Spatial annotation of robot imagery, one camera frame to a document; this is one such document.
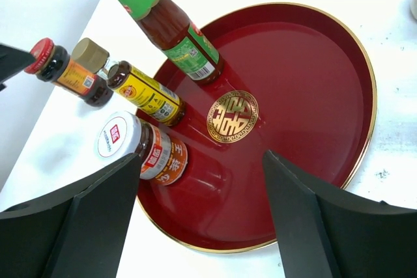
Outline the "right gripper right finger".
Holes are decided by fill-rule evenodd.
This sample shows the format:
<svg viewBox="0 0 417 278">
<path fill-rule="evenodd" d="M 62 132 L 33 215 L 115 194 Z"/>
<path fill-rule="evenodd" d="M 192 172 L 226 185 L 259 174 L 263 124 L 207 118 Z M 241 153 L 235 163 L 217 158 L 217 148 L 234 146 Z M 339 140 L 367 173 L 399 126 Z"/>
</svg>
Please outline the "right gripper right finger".
<svg viewBox="0 0 417 278">
<path fill-rule="evenodd" d="M 340 189 L 271 150 L 263 171 L 286 277 L 416 276 L 416 210 Z"/>
</svg>

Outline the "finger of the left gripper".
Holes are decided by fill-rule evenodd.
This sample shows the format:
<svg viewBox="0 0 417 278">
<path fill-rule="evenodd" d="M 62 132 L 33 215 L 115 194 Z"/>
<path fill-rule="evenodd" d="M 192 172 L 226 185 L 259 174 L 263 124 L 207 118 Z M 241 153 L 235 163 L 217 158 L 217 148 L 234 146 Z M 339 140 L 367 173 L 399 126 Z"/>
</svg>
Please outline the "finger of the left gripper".
<svg viewBox="0 0 417 278">
<path fill-rule="evenodd" d="M 35 62 L 35 57 L 28 51 L 1 44 L 0 79 L 1 90 L 6 88 L 5 81 L 14 77 Z"/>
</svg>

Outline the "silver lid spice jar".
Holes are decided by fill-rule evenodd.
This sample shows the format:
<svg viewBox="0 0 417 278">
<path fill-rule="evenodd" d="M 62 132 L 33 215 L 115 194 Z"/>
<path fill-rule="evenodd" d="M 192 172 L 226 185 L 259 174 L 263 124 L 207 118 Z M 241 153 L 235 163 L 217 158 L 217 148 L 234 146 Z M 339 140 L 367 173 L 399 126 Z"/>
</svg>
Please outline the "silver lid spice jar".
<svg viewBox="0 0 417 278">
<path fill-rule="evenodd" d="M 102 161 L 136 153 L 141 158 L 140 178 L 162 186 L 181 178 L 188 163 L 188 149 L 181 140 L 127 111 L 109 116 L 95 139 L 94 152 Z"/>
</svg>

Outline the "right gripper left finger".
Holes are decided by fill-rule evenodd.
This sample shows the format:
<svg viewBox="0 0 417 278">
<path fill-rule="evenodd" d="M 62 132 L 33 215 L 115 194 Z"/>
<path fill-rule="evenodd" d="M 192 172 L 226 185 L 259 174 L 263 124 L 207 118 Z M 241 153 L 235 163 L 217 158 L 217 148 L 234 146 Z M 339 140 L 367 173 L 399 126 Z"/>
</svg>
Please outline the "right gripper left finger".
<svg viewBox="0 0 417 278">
<path fill-rule="evenodd" d="M 133 153 L 1 212 L 2 277 L 115 277 L 139 187 Z"/>
</svg>

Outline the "red lid sauce jar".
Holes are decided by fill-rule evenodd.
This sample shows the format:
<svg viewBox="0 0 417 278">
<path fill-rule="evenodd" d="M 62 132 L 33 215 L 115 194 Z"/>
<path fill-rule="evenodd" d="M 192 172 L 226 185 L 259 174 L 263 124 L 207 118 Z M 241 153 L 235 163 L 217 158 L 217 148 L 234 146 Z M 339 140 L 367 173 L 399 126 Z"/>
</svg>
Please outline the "red lid sauce jar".
<svg viewBox="0 0 417 278">
<path fill-rule="evenodd" d="M 92 107 L 102 107 L 112 97 L 113 91 L 104 79 L 74 61 L 67 50 L 52 39 L 39 40 L 30 54 L 35 61 L 24 69 L 25 73 L 63 88 Z"/>
</svg>

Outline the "small yellow label bottle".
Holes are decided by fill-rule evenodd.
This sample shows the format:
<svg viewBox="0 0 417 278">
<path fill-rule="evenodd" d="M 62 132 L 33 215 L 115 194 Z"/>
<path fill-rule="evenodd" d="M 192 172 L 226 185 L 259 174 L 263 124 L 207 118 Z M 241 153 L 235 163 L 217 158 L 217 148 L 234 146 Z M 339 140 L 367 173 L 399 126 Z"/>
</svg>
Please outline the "small yellow label bottle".
<svg viewBox="0 0 417 278">
<path fill-rule="evenodd" d="M 71 57 L 103 78 L 107 86 L 159 123 L 174 126 L 185 115 L 186 104 L 173 91 L 127 61 L 118 61 L 90 38 L 81 39 Z"/>
</svg>

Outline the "green label sauce bottle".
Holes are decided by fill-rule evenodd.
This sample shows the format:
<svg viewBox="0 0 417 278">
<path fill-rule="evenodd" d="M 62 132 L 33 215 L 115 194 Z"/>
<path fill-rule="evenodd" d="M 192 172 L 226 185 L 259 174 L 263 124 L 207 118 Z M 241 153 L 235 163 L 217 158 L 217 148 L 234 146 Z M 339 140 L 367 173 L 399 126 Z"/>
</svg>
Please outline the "green label sauce bottle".
<svg viewBox="0 0 417 278">
<path fill-rule="evenodd" d="M 118 0 L 148 39 L 199 85 L 217 79 L 224 59 L 172 0 Z"/>
</svg>

